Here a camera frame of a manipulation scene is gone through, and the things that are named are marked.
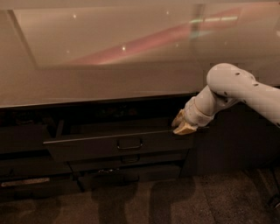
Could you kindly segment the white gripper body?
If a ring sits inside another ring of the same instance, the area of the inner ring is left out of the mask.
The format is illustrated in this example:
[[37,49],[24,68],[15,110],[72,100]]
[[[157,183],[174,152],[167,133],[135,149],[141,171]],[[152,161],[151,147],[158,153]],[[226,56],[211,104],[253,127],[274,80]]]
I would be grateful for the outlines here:
[[198,110],[195,97],[192,97],[185,104],[183,111],[185,121],[196,128],[205,127],[214,119],[213,115],[205,115]]

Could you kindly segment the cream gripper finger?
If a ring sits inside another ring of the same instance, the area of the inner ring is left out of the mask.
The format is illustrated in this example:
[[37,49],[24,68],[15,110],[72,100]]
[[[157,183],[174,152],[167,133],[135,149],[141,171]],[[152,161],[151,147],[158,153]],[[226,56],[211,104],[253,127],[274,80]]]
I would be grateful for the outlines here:
[[185,116],[184,116],[184,110],[181,109],[176,117],[173,119],[171,126],[172,127],[182,127],[185,123]]
[[174,131],[173,133],[175,135],[188,135],[188,134],[192,134],[193,132],[195,132],[197,130],[196,127],[190,125],[187,122],[182,122]]

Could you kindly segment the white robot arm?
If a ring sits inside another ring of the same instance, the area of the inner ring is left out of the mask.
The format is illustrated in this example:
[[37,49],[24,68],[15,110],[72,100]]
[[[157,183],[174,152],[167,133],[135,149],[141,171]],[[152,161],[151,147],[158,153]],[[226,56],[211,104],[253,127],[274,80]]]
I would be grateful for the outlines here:
[[257,81],[252,73],[228,63],[213,66],[206,86],[181,109],[171,126],[175,135],[206,127],[214,116],[243,102],[276,126],[280,125],[280,90]]

